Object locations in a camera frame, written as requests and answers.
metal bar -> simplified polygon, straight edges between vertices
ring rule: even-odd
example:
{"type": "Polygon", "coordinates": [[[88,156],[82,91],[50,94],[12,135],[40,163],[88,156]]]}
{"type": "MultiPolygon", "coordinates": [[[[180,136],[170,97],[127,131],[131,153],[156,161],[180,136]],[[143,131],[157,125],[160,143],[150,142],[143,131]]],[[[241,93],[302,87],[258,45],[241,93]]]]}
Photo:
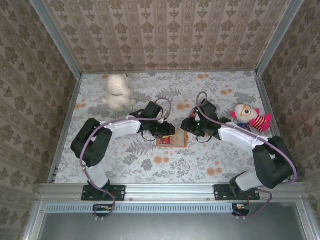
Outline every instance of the metal bar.
{"type": "Polygon", "coordinates": [[[160,74],[160,73],[211,73],[211,72],[255,72],[253,68],[245,69],[169,69],[169,70],[134,70],[134,71],[84,71],[84,75],[94,75],[94,74],[160,74]]]}
{"type": "Polygon", "coordinates": [[[35,11],[39,15],[41,21],[43,22],[46,30],[49,32],[51,38],[53,39],[55,45],[62,54],[66,64],[68,64],[70,70],[72,71],[76,80],[79,80],[81,77],[81,68],[79,67],[77,61],[75,60],[72,52],[70,51],[68,45],[66,44],[63,36],[58,30],[55,21],[50,15],[49,10],[47,9],[43,0],[30,0],[35,11]]]}
{"type": "Polygon", "coordinates": [[[280,135],[280,131],[277,125],[277,121],[275,118],[275,114],[274,111],[272,109],[269,97],[268,97],[268,93],[264,84],[264,81],[262,79],[261,75],[255,75],[255,81],[256,81],[256,85],[258,87],[259,93],[260,93],[260,97],[261,97],[261,101],[264,107],[264,110],[266,113],[268,114],[272,114],[272,121],[270,122],[270,130],[273,136],[279,136],[280,135]]]}
{"type": "Polygon", "coordinates": [[[256,72],[258,75],[262,75],[264,73],[303,2],[304,0],[292,0],[289,2],[288,7],[286,8],[278,26],[273,33],[273,36],[271,37],[258,65],[256,66],[256,72]]]}
{"type": "MultiPolygon", "coordinates": [[[[210,203],[215,201],[214,185],[218,183],[186,184],[125,184],[125,202],[128,203],[210,203]]],[[[81,201],[82,183],[41,184],[36,201],[47,203],[84,203],[81,201]]],[[[296,202],[307,198],[303,184],[279,185],[270,190],[273,202],[296,202]]],[[[269,195],[260,193],[260,201],[265,202],[269,195]]],[[[219,203],[243,203],[245,201],[218,201],[219,203]]],[[[91,201],[91,203],[110,203],[91,201]]]]}
{"type": "Polygon", "coordinates": [[[23,240],[29,240],[31,239],[31,234],[34,230],[36,219],[39,213],[40,203],[35,203],[30,215],[30,218],[28,220],[28,224],[25,228],[25,232],[23,235],[23,240]]]}
{"type": "Polygon", "coordinates": [[[44,221],[45,212],[47,208],[46,202],[35,203],[29,222],[26,228],[26,232],[23,236],[23,240],[37,240],[39,238],[40,230],[44,221]]]}
{"type": "Polygon", "coordinates": [[[320,231],[310,203],[302,198],[296,203],[301,224],[308,240],[320,239],[320,231]]]}
{"type": "MultiPolygon", "coordinates": [[[[94,212],[94,203],[48,203],[46,214],[83,214],[94,212]]],[[[232,213],[231,203],[134,203],[119,202],[112,213],[114,214],[168,214],[168,213],[232,213]]],[[[96,213],[106,213],[97,209],[96,213]]]]}
{"type": "Polygon", "coordinates": [[[74,90],[72,93],[72,97],[71,97],[71,101],[69,104],[69,108],[68,111],[66,113],[65,116],[65,120],[64,120],[64,124],[63,124],[63,128],[61,131],[61,135],[59,138],[59,142],[58,145],[56,147],[55,150],[55,154],[54,154],[54,158],[53,158],[53,162],[51,165],[51,169],[50,169],[50,173],[49,173],[49,177],[47,180],[47,183],[52,183],[54,180],[54,176],[55,176],[55,172],[58,170],[60,161],[61,161],[61,157],[65,148],[65,143],[66,143],[66,139],[68,136],[68,131],[69,131],[69,127],[70,127],[70,123],[71,123],[71,119],[72,119],[72,115],[74,113],[75,110],[75,106],[76,106],[76,102],[77,102],[77,98],[78,98],[78,94],[80,91],[80,86],[81,86],[81,82],[82,79],[78,79],[76,80],[75,86],[74,86],[74,90]]]}

stuffed toy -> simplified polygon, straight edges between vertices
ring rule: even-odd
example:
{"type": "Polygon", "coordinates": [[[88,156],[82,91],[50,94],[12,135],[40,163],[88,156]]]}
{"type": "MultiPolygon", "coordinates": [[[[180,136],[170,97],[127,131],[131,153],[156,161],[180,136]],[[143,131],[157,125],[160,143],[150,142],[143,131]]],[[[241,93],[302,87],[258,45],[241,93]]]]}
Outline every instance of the stuffed toy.
{"type": "Polygon", "coordinates": [[[130,98],[134,91],[129,88],[128,75],[112,74],[106,79],[106,86],[109,93],[106,98],[102,99],[102,102],[110,109],[123,112],[125,107],[132,107],[137,103],[134,98],[130,98]]]}
{"type": "Polygon", "coordinates": [[[267,131],[270,128],[271,114],[260,116],[259,108],[254,109],[252,106],[246,104],[238,104],[231,116],[243,124],[249,123],[251,126],[259,131],[267,131]]]}

floral fabric surface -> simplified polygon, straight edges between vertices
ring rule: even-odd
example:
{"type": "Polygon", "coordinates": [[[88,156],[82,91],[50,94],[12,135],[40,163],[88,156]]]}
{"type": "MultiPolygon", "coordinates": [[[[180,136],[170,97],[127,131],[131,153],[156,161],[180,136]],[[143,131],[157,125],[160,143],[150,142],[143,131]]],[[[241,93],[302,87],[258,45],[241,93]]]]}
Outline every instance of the floral fabric surface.
{"type": "MultiPolygon", "coordinates": [[[[70,147],[89,118],[100,122],[124,118],[129,113],[144,109],[149,101],[166,97],[172,103],[167,121],[180,128],[201,91],[208,93],[208,99],[216,106],[219,118],[231,118],[230,113],[237,103],[260,108],[264,115],[253,72],[133,73],[128,76],[137,104],[120,113],[115,113],[102,103],[102,98],[108,93],[105,82],[108,75],[82,76],[56,183],[87,182],[79,159],[70,147]]],[[[169,109],[169,104],[164,100],[159,103],[165,110],[169,109]]],[[[268,130],[263,135],[271,137],[271,132],[268,130]]],[[[215,138],[207,143],[198,143],[190,133],[186,148],[156,147],[155,142],[144,140],[141,134],[113,139],[103,162],[104,171],[112,183],[228,182],[253,167],[252,155],[242,149],[215,138]]]]}

wall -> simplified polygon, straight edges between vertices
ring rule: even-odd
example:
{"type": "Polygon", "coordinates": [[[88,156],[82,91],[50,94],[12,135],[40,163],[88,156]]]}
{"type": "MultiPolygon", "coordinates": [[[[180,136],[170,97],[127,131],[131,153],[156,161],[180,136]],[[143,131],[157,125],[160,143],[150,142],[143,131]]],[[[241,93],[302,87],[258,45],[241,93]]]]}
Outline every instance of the wall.
{"type": "Polygon", "coordinates": [[[254,69],[289,0],[45,0],[83,72],[254,69]]]}
{"type": "Polygon", "coordinates": [[[320,218],[320,1],[305,0],[262,76],[320,218]]]}
{"type": "Polygon", "coordinates": [[[0,1],[0,239],[19,239],[47,181],[75,78],[27,0],[0,1]]]}

black mount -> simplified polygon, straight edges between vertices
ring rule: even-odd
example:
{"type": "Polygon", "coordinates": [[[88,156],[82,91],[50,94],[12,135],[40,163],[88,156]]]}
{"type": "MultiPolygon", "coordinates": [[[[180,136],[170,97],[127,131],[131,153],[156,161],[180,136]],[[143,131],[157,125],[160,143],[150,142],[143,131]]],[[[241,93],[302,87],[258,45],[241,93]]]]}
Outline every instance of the black mount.
{"type": "Polygon", "coordinates": [[[216,201],[246,201],[260,200],[259,191],[252,188],[248,191],[240,191],[235,194],[231,184],[216,184],[213,186],[216,201]]]}
{"type": "MultiPolygon", "coordinates": [[[[110,180],[102,188],[103,190],[111,193],[116,201],[124,201],[126,197],[126,186],[125,185],[111,185],[110,180]]],[[[90,182],[88,185],[83,186],[82,201],[112,201],[112,198],[103,191],[99,191],[93,187],[90,182]]]]}

